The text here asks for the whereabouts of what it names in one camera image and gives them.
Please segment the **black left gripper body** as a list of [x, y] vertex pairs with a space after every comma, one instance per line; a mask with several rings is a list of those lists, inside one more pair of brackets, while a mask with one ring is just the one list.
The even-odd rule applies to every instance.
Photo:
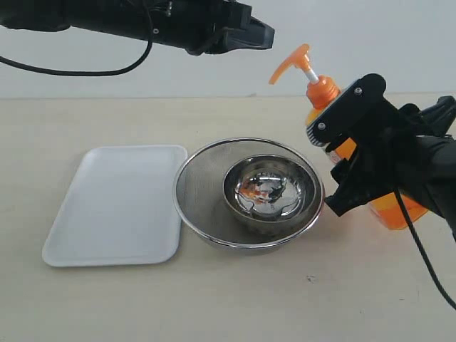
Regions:
[[218, 53], [224, 35], [246, 29], [251, 14], [252, 6], [238, 1], [153, 1], [155, 42], [191, 55]]

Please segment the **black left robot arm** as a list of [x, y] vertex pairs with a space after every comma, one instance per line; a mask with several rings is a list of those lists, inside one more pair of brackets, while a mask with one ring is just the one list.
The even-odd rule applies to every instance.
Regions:
[[238, 1], [2, 1], [8, 29], [57, 32], [76, 27], [181, 48], [190, 55], [267, 50], [275, 30]]

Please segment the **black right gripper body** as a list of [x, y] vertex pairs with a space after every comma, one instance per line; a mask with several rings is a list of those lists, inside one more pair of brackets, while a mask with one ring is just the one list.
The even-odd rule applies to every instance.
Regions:
[[455, 139], [447, 133], [455, 121], [455, 98], [443, 96], [424, 110], [412, 104], [397, 109], [398, 135], [374, 150], [357, 148], [356, 156], [378, 163], [393, 190], [435, 214], [455, 213]]

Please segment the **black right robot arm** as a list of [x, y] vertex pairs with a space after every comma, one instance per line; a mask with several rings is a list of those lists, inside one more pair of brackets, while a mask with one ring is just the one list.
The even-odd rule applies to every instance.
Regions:
[[315, 146], [331, 152], [347, 139], [354, 155], [337, 162], [338, 183], [325, 199], [335, 214], [399, 190], [455, 228], [455, 98], [442, 96], [420, 110], [396, 108], [384, 97], [385, 79], [370, 73], [354, 81], [307, 127]]

